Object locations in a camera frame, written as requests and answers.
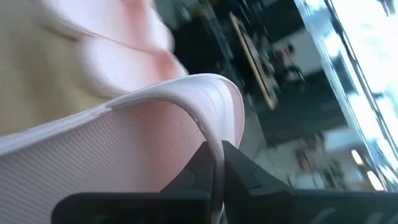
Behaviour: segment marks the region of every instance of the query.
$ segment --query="wooden frame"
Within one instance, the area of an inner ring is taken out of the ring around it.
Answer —
[[[230,12],[229,17],[231,19],[232,25],[238,35],[238,39],[244,49],[246,54],[246,58],[249,61],[249,64],[253,70],[253,74],[257,80],[257,84],[260,86],[261,92],[267,101],[269,108],[274,109],[276,104],[278,103],[278,99],[276,96],[270,95],[270,92],[273,91],[272,85],[266,76],[265,71],[262,69],[261,61],[259,59],[259,54],[252,43],[250,37],[239,28],[243,27],[243,23],[232,13]]]

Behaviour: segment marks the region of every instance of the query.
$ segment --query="beige fabric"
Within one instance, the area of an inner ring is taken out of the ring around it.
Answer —
[[[110,100],[88,88],[77,42],[43,29],[34,3],[0,3],[0,136]]]

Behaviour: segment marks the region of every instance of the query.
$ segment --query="pink cloth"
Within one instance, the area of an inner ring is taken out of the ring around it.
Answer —
[[[80,41],[91,86],[117,97],[188,75],[173,37],[148,0],[41,0],[52,29]]]

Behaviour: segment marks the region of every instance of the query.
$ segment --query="black plastic part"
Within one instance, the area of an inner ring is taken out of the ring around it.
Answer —
[[[57,204],[53,224],[210,223],[214,159],[204,142],[158,194],[81,193]]]
[[[291,189],[223,142],[228,224],[398,223],[398,194]]]
[[[229,142],[223,141],[223,147],[228,224],[287,223],[289,186],[268,174]]]

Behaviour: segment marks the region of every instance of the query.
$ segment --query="bright window light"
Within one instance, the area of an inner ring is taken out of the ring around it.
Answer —
[[[374,174],[373,171],[368,171],[367,174],[368,174],[369,180],[371,181],[372,186],[374,187],[375,190],[385,190],[385,188],[381,184],[379,178]]]
[[[356,162],[358,165],[363,165],[362,158],[361,158],[361,156],[358,154],[358,152],[357,152],[356,150],[352,150],[352,151],[351,151],[351,154],[353,155],[354,160],[355,160],[355,162]]]
[[[328,51],[328,54],[331,58],[337,57],[343,47],[341,39],[335,31],[330,32],[324,38],[323,43],[325,43],[326,50]]]
[[[323,0],[305,0],[305,2],[312,12],[326,7]]]
[[[363,94],[352,94],[347,95],[347,98],[365,138],[368,140],[383,138],[376,114],[366,97]]]

